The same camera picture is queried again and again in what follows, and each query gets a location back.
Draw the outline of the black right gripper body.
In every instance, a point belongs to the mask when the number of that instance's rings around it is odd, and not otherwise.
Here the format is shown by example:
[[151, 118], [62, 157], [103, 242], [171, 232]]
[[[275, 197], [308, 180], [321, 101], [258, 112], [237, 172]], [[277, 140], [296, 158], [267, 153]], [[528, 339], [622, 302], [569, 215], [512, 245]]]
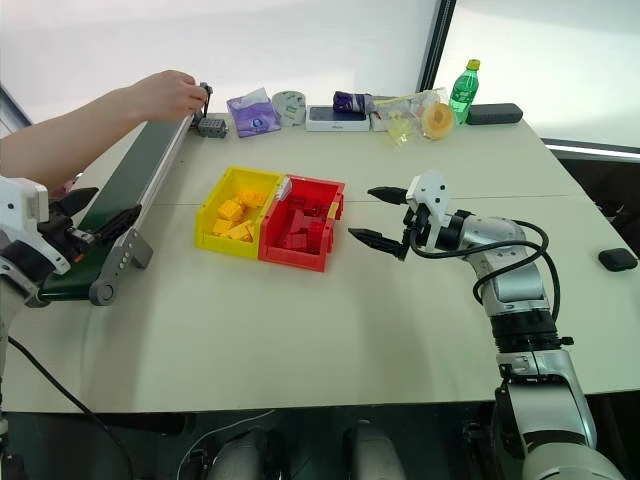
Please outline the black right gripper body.
[[403, 218], [404, 231], [401, 240], [403, 249], [411, 247], [410, 236], [415, 234], [415, 244], [417, 247], [425, 247], [431, 230], [429, 221], [430, 210], [424, 204], [419, 204], [417, 211], [408, 208]]

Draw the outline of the person's bare hand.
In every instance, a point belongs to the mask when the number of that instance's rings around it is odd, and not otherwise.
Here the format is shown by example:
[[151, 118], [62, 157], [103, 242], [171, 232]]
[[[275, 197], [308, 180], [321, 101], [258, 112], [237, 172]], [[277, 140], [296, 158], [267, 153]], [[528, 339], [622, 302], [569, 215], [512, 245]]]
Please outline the person's bare hand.
[[204, 106], [209, 94], [195, 79], [180, 71], [152, 74], [128, 89], [129, 114], [135, 120], [179, 120]]

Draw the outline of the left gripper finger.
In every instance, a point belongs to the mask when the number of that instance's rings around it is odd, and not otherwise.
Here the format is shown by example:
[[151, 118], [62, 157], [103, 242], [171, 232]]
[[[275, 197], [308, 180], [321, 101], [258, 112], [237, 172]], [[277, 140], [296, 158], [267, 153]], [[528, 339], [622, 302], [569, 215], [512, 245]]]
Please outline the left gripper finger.
[[137, 221], [142, 206], [140, 204], [124, 209], [109, 219], [92, 233], [95, 245], [106, 245], [124, 235]]
[[59, 211], [65, 216], [72, 217], [87, 207], [98, 192], [97, 187], [72, 190], [59, 199]]

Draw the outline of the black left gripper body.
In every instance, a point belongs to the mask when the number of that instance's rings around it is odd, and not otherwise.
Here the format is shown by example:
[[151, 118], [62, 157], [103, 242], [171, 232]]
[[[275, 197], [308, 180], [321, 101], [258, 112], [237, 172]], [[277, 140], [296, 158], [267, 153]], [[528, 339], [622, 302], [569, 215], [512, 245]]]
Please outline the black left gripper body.
[[88, 200], [50, 200], [49, 217], [37, 225], [38, 232], [65, 260], [79, 262], [97, 245], [96, 237], [74, 226], [72, 216], [88, 205]]

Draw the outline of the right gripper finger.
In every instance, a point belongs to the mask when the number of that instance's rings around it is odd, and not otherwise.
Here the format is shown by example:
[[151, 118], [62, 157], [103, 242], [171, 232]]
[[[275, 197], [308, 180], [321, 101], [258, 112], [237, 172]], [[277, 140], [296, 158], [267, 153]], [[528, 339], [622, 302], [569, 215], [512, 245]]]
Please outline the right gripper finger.
[[406, 204], [407, 190], [400, 187], [379, 186], [370, 188], [367, 193], [378, 200], [394, 205]]
[[400, 261], [406, 258], [408, 246], [397, 240], [386, 238], [380, 232], [366, 228], [349, 228], [348, 232], [369, 248], [392, 255]]

